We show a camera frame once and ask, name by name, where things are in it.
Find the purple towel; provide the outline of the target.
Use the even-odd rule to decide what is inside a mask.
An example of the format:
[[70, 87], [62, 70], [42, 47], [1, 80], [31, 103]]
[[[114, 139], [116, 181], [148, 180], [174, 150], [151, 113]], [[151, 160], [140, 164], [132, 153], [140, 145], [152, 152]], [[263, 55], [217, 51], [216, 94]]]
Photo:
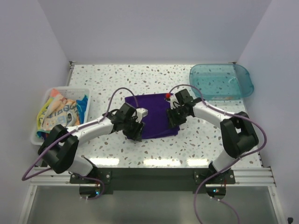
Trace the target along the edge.
[[148, 115], [142, 119], [145, 126], [142, 130], [142, 139], [156, 139], [175, 136], [180, 127], [169, 128], [166, 110], [170, 103], [165, 100], [165, 93], [137, 95], [136, 99], [141, 108], [148, 110]]

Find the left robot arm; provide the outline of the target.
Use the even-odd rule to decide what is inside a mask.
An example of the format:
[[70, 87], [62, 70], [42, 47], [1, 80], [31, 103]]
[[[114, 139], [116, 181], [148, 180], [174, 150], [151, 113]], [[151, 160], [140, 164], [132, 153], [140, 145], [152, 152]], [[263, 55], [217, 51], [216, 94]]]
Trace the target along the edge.
[[124, 103], [120, 109], [79, 126], [57, 125], [39, 148], [38, 155], [55, 173], [69, 171], [80, 175], [86, 183], [92, 183], [97, 178], [96, 166], [89, 159], [76, 155], [78, 147], [102, 135], [119, 131], [128, 139], [140, 141], [145, 126], [142, 119], [147, 115], [147, 109]]

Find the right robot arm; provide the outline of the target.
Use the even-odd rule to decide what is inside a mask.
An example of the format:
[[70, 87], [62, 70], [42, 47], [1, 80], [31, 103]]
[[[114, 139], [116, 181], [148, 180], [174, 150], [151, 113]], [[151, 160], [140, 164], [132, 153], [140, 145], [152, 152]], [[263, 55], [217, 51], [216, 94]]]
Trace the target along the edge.
[[244, 153], [258, 145], [259, 139], [245, 112], [230, 113], [210, 105], [202, 98], [193, 98], [187, 89], [174, 95], [166, 93], [170, 108], [166, 110], [169, 127], [177, 127], [187, 121], [187, 117], [205, 120], [221, 131], [223, 150], [208, 166], [206, 177], [219, 183], [229, 170], [229, 165]]

